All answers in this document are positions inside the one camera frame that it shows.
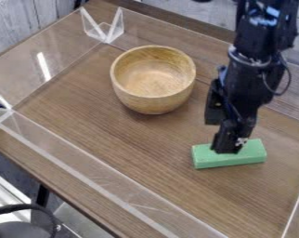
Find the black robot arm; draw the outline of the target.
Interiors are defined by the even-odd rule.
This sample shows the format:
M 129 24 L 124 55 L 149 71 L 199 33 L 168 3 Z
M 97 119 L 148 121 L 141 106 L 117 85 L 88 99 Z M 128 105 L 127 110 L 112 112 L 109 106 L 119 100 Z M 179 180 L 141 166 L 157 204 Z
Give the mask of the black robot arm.
M 252 135 L 257 111 L 281 96 L 291 77 L 283 52 L 294 47 L 299 0 L 239 0 L 236 38 L 229 63 L 219 66 L 204 111 L 204 122 L 220 128 L 211 149 L 237 153 Z

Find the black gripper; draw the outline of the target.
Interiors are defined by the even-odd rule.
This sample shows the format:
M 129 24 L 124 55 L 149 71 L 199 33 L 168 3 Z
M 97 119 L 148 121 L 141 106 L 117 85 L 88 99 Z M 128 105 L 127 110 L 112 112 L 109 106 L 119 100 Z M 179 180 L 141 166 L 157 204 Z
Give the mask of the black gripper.
M 229 46 L 228 57 L 229 64 L 219 68 L 219 78 L 211 83 L 204 108 L 204 122 L 220 124 L 211 145 L 216 153 L 239 153 L 255 129 L 259 108 L 286 93 L 277 90 L 287 70 L 280 52 L 255 59 Z

